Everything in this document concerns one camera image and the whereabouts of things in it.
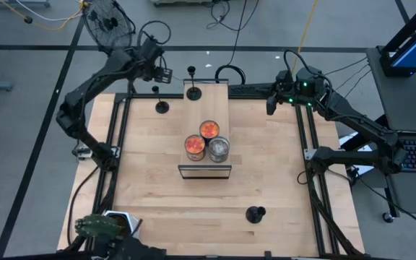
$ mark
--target can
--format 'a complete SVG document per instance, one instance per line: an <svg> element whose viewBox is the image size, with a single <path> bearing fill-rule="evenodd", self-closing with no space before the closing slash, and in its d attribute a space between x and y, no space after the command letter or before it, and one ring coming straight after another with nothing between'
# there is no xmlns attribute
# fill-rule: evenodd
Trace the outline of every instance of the can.
<svg viewBox="0 0 416 260"><path fill-rule="evenodd" d="M187 158L193 161L200 161L205 157L205 142L198 134L192 134L184 142Z"/></svg>
<svg viewBox="0 0 416 260"><path fill-rule="evenodd" d="M229 141L221 136L213 138L209 142L209 158L215 163L222 163L229 157Z"/></svg>
<svg viewBox="0 0 416 260"><path fill-rule="evenodd" d="M205 146L209 146L209 142L220 134L220 126L213 120L206 120L200 125L200 135L205 140Z"/></svg>

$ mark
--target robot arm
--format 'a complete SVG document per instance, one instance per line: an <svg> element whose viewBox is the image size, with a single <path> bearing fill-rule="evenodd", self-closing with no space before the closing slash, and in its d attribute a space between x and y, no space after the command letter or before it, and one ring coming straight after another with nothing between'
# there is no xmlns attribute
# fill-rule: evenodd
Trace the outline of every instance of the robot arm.
<svg viewBox="0 0 416 260"><path fill-rule="evenodd" d="M77 89L65 96L57 113L56 121L65 133L86 144L92 151L92 159L102 170L114 170L117 159L111 146L98 142L86 129L85 105L109 87L116 80L135 79L170 83L172 71L155 66L155 61L163 54L157 41L148 38L138 48L114 51L105 66Z"/></svg>
<svg viewBox="0 0 416 260"><path fill-rule="evenodd" d="M319 173L332 164L372 165L387 175L398 173L407 153L398 142L397 133L353 109L344 97L324 84L320 75L318 69L309 66L301 69L293 81L288 71L281 71L269 90L267 114L272 115L278 103L306 105L327 121L341 122L377 145L372 152L334 151L328 147L306 150L305 158Z"/></svg>

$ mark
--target metal bracket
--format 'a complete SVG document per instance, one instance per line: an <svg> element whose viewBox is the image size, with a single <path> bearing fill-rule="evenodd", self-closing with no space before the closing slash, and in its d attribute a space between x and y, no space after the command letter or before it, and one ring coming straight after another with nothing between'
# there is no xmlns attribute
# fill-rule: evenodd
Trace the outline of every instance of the metal bracket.
<svg viewBox="0 0 416 260"><path fill-rule="evenodd" d="M120 147L112 147L112 152L116 158L120 157ZM78 147L72 152L78 160L85 160L92 157L92 151L87 146Z"/></svg>
<svg viewBox="0 0 416 260"><path fill-rule="evenodd" d="M304 149L304 160L311 160L317 149Z"/></svg>

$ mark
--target black stand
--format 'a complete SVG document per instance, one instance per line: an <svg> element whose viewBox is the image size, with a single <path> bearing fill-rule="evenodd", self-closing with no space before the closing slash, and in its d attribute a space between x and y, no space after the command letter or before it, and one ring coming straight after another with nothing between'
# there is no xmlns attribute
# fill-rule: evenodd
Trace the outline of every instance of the black stand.
<svg viewBox="0 0 416 260"><path fill-rule="evenodd" d="M161 101L160 99L160 91L158 86L153 86L152 87L152 91L157 94L157 98L158 98L158 103L157 105L155 105L155 110L158 113L166 113L170 110L170 104L168 104L168 102L165 101Z"/></svg>
<svg viewBox="0 0 416 260"><path fill-rule="evenodd" d="M246 210L245 216L250 223L256 224L261 222L265 214L266 209L264 207L252 206Z"/></svg>
<svg viewBox="0 0 416 260"><path fill-rule="evenodd" d="M192 78L192 87L186 92L187 98L192 101L199 100L202 97L202 91L198 87L194 86L195 67L190 66L187 68L187 72Z"/></svg>

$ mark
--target electric fan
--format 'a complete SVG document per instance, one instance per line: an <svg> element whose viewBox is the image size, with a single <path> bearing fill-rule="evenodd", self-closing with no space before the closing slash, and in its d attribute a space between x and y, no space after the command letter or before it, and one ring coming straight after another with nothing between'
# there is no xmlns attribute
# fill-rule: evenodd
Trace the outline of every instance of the electric fan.
<svg viewBox="0 0 416 260"><path fill-rule="evenodd" d="M128 48L136 26L116 0L89 0L83 9L87 31L108 56L116 48Z"/></svg>

